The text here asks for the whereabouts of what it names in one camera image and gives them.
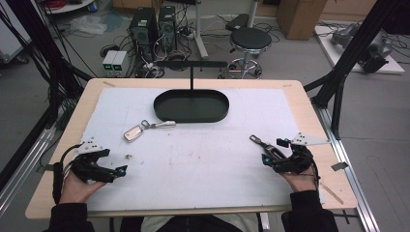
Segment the black stool seat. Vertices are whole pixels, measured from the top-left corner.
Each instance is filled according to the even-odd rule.
[[[232,45],[243,50],[262,50],[269,48],[272,42],[271,36],[256,28],[243,27],[232,32],[230,36]]]

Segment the hand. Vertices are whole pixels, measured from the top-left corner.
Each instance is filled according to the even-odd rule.
[[[99,188],[106,183],[96,182],[91,185],[82,182],[72,172],[64,180],[63,192],[59,204],[63,203],[84,203]]]
[[[293,191],[316,190],[314,183],[313,168],[310,167],[300,174],[296,173],[280,173]]]

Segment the metal key ring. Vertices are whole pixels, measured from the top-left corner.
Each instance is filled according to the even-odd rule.
[[[142,120],[141,122],[142,127],[144,127],[144,129],[149,129],[150,128],[150,123],[148,123],[147,120]]]

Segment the stool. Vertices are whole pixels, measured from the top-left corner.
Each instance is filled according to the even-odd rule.
[[[247,74],[256,79],[262,75],[262,67],[254,60],[250,60],[251,55],[260,55],[268,50],[272,44],[271,36],[256,28],[242,27],[232,32],[230,43],[235,50],[245,53],[244,58],[233,60],[228,65],[228,73],[232,78],[244,78]]]

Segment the black oval tray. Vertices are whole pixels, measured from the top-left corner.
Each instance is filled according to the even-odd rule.
[[[215,123],[226,117],[229,100],[216,90],[168,90],[154,100],[157,117],[176,123]]]

